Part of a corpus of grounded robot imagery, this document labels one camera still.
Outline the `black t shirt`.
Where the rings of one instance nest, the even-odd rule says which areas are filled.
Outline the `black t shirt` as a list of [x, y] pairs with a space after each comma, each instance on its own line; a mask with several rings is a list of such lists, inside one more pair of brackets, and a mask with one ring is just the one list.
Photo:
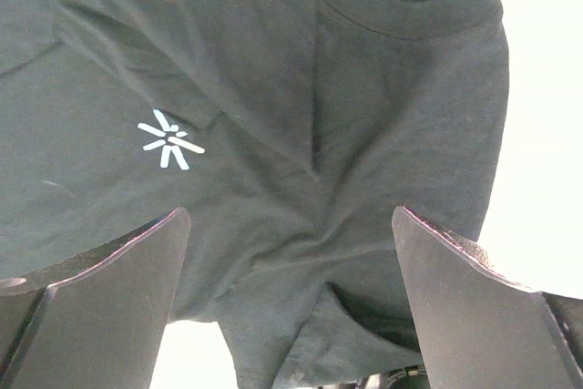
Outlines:
[[404, 206], [476, 240], [508, 100], [500, 0], [1, 0], [1, 274], [177, 207], [172, 321], [241, 388], [423, 359]]

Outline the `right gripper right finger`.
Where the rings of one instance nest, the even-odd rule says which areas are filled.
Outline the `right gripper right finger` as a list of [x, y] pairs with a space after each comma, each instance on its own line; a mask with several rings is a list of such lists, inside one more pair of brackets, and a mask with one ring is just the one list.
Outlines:
[[433, 388], [582, 385], [582, 301], [498, 273], [486, 249], [404, 207], [395, 248]]

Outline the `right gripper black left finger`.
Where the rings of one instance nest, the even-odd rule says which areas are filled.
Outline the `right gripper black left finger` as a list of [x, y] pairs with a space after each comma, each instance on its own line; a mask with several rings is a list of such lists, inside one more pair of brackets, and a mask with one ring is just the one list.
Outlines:
[[1, 281], [1, 385], [149, 387], [189, 242], [183, 208]]

